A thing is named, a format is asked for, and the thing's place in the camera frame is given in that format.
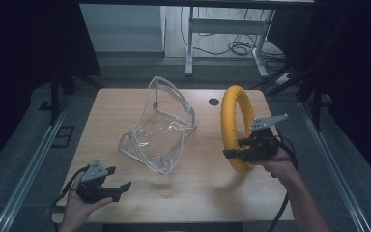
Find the wooden table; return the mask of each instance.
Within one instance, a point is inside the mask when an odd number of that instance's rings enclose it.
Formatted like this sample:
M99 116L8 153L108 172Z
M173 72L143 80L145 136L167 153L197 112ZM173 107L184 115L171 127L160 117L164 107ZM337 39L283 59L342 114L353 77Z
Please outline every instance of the wooden table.
M180 223L243 222L273 220L285 188L262 166L246 175L238 174L222 154L220 109L224 90L180 90L194 108L197 129L185 141L182 156L166 175L152 172L146 165L118 151L119 140L141 115L147 90L101 89L82 133L66 182L80 167L99 159L116 166L106 178L105 188L132 182L120 202L94 212L89 222L100 223ZM246 91L255 117L269 117L264 95ZM212 106L209 99L219 105ZM239 137L244 137L242 116L237 116ZM66 197L58 205L65 206ZM63 214L53 214L60 223ZM282 220L293 220L288 204Z

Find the yellow tube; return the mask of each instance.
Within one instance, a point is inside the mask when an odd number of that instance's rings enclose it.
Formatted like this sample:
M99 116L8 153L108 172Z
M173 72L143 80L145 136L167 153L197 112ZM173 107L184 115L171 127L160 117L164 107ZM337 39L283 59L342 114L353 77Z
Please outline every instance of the yellow tube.
M224 150L240 150L236 126L237 104L239 105L241 113L243 114L246 137L249 137L249 127L254 120L254 110L245 90L241 86L237 85L228 88L228 90L224 93L221 104L221 134ZM240 159L228 160L233 168L241 174L248 173L254 167L253 165L242 162Z

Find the wire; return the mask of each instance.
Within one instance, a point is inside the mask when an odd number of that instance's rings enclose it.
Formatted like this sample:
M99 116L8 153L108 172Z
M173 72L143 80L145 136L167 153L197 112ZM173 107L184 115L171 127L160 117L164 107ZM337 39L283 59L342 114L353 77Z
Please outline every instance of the wire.
M260 15L260 21L262 19L262 15L264 14L264 9L261 11L261 15Z
M318 43L320 43L324 38L328 37L329 31L332 30L332 27L334 27L335 22L339 20L338 19L339 17L340 17L339 14L336 17L334 17L328 23L328 25L322 30L322 32L310 43L310 45L304 51L302 51L300 54L297 54L297 55L293 56L290 59L285 59L285 65L282 68L280 68L278 71L276 71L266 81L263 81L262 83L260 83L260 84L264 84L263 88L261 88L261 91L265 92L266 89L272 83L274 83L283 74L283 72L287 71L289 67L294 66L294 64L296 64L296 63L297 64L300 63L301 58L302 59L303 59L303 57L308 58L311 55L312 52L321 53L321 51L318 51L318 50L315 51L315 49L318 49L318 47L319 47ZM297 76L295 77L295 79L301 79L301 78L304 78L305 76L309 75L313 71L313 67L314 67L314 64L311 64L311 66L307 70L305 70L301 73L298 73ZM259 84L254 85L249 89L254 89L258 86L259 86Z
M247 14L248 14L248 11L249 11L249 9L246 9L246 11L244 13L244 16L243 16L243 9L239 9L237 11L237 13L234 14L233 19L236 18L238 14L241 14L241 18L246 18ZM211 18L210 14L208 13L208 8L206 8L206 14L209 18ZM181 13L180 13L180 30L181 30L181 33L182 33L183 43L186 46L188 46L188 44L186 43L184 32L183 32L183 7L181 7ZM203 36L203 37L207 37L207 36L215 35L215 33L210 33L210 34L207 34L207 35L201 35L199 33L199 35ZM246 42L241 42L241 37L242 37L242 35L237 35L236 38L232 42L228 43L228 49L224 50L224 51L211 52L211 51L202 49L200 47L193 47L193 49L200 50L202 52L205 52L205 53L208 53L208 54L211 54L211 55L222 55L222 54L225 54L229 51L232 51L234 54L236 54L238 56L245 56L245 55L249 54L250 52L252 52L252 50L256 47L257 36L255 37L255 41L254 41L251 36L245 35L245 37L249 37L249 39L252 41L253 44L246 43Z
M287 137L284 137L284 136L282 136L282 135L277 135L276 137L281 138L282 144L285 144L284 141L287 141L287 142L289 143L290 147L291 147L290 150L291 150L292 153L295 155L295 147L294 147L294 144L291 142L291 140L289 140Z
M274 54L274 53L268 53L268 52L265 52L265 51L261 51L261 53L263 53L264 55L269 55L269 56L285 56L284 53Z
M60 193L60 195L52 202L52 204L50 205L50 210L53 210L53 208L56 206L56 204L63 198L65 197L66 193L68 193L69 190L75 190L75 189L71 189L71 185L73 184L73 181L74 179L77 177L77 175L80 173L80 172L85 172L89 169L90 165L87 165L85 167L82 167L80 168L78 171L76 171L74 173L74 175L71 177L71 179L68 181L68 183L65 185L65 187L63 188L62 192ZM55 227L55 231L57 232L59 230L58 228L58 225L53 222L54 224L54 227Z
M276 71L278 71L279 69L275 69L275 68L271 67L271 66L270 66L270 63L285 63L285 61L266 61L266 62L265 62L265 66L266 66L269 70L276 72Z
M284 201L282 202L281 208L279 209L278 213L275 216L275 219L272 221L272 224L270 228L268 229L268 232L272 232L273 228L276 226L276 224L279 222L279 219L281 218L282 214L285 211L285 208L288 205L289 196L288 192L285 194Z

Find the grey floor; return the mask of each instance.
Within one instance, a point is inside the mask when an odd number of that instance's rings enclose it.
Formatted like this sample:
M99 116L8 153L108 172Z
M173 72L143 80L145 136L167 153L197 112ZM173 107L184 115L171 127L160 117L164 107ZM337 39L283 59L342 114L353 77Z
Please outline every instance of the grey floor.
M263 81L253 61L245 59L246 57L200 57L195 63L193 77L185 77L185 60L181 55L174 54L173 51L172 57L165 58L138 54L129 57L102 54L98 57L102 76L93 78L106 88L147 88L155 75L169 79L179 89L226 89L232 84L249 88ZM9 231L54 231L47 208L57 197L65 181L97 92L96 88L78 78L74 81L76 93L72 96L62 95L61 98L62 102L69 103L66 105L61 126L74 127L71 141L65 148L51 146L47 149L36 177L32 178L32 185L21 193L23 198L20 197L21 201L18 202L18 211L8 214ZM307 124L307 102L303 104L303 110L295 99L298 87L292 86L276 96L268 96L267 102L271 114L290 115L289 121L281 123L278 128L296 147L301 176L333 231L371 231L370 166L334 123L327 108L321 114L322 132L317 134L320 137L315 136L312 127ZM7 209L9 199L18 194L14 189L50 130L50 111L39 110L43 102L49 101L48 85L33 93L28 111L0 154L0 216L5 213L3 210ZM328 145L328 152L333 156L333 167L326 157L327 152L320 147L321 136ZM64 143L59 137L51 145ZM345 181L345 187L338 178ZM369 228L358 225L357 220L361 218L365 221L360 223L369 225ZM269 221L244 221L243 230L267 231L269 225ZM101 231L101 225L86 224L81 231ZM292 221L280 221L274 231L297 230Z

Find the cable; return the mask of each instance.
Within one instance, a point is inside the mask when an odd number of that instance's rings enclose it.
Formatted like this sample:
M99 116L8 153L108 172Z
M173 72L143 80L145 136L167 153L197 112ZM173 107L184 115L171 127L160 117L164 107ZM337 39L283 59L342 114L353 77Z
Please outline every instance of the cable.
M267 59L268 61L265 62L265 66L271 70L271 71L278 71L278 69L272 68L270 66L270 63L283 63L285 64L286 58L285 54L272 54L272 53L267 53L265 51L261 51L261 55L264 59Z
M286 138L286 137L284 137L282 135L277 135L276 137L281 138L281 142L279 143L279 146L288 153L288 155L291 157L291 160L292 160L292 163L293 163L295 169L298 170L298 161L297 161L297 158L295 156L294 145L292 144L292 142L288 138ZM291 149L289 149L285 145L284 141L288 141L289 142L289 144L291 146ZM284 200L282 201L281 208L279 208L278 213L276 214L275 218L273 219L272 224L271 224L270 228L268 229L268 232L272 232L273 231L273 228L279 222L279 219L281 218L282 214L284 213L284 211L285 211L285 209L286 209L286 207L288 205L288 201L289 201L289 196L288 196L288 192L287 192L285 194Z
M65 197L66 193L68 193L68 191L71 189L71 185L73 184L73 181L74 179L77 177L77 175L80 173L80 172L86 172L88 169L89 169L90 165L87 165L85 167L82 167L80 168L76 173L74 173L74 175L71 177L71 179L68 181L68 183L65 185L65 187L63 188L62 192L60 193L60 195L52 202L52 204L50 204L50 210L53 210L54 207L56 207L56 204L63 198ZM54 223L54 227L55 227L55 231L57 232L59 230L57 224L55 222Z
M241 14L242 11L243 11L243 9L239 9L237 11L237 13L234 14L233 19L238 14ZM248 11L249 11L249 9L246 9L244 16L241 16L241 18L246 18L247 14L248 14ZM209 16L209 18L211 18L211 16L208 14L208 8L206 8L206 14ZM186 46L188 46L188 44L186 43L184 32L183 32L183 7L181 7L181 13L180 13L180 30L181 30L181 33L182 33L183 43ZM203 36L203 37L207 37L207 36L215 35L215 33L210 33L210 34L207 34L207 35L201 35L199 33L199 35L200 36ZM210 51L205 50L205 49L202 49L200 47L193 47L193 49L200 50L202 52L205 52L205 53L208 53L208 54L211 54L211 55L222 55L222 54L225 54L225 53L227 53L229 51L232 51L234 54L236 54L238 56L244 56L244 55L247 55L250 52L252 52L252 50L256 47L256 41L257 41L257 36L255 37L255 42L254 42L254 40L252 39L251 36L249 36L249 35L245 35L245 36L246 37L249 37L251 39L251 41L252 41L253 44L246 43L246 42L241 42L240 39L241 39L242 35L237 35L236 38L232 42L230 42L228 44L228 49L227 50L224 50L224 51L210 52Z
M328 32L331 30L331 27L334 25L334 23L336 21L338 21L338 18L340 17L340 15L338 14L336 17L334 17L330 23L324 28L324 30L322 31L322 33L315 39L311 42L311 44L304 50L302 51L300 54L297 54L295 55L294 57L290 58L290 59L285 59L285 65L280 68L277 72L275 72L270 78L268 78L266 81L263 81L261 82L260 84L265 84L265 86L263 86L261 88L261 91L265 92L265 90L272 84L274 83L281 75L283 72L287 71L291 66L293 66L295 63L298 63L300 62L300 58L301 57L308 57L311 52L317 48L317 44L324 38L328 35ZM301 72L298 74L298 78L296 78L296 81L295 82L299 82L302 78L305 78L306 75L310 74L313 70L313 64L310 66L310 68L308 68L307 70ZM249 89L254 89L256 87L258 87L260 84L256 84L254 86L252 86L251 88Z

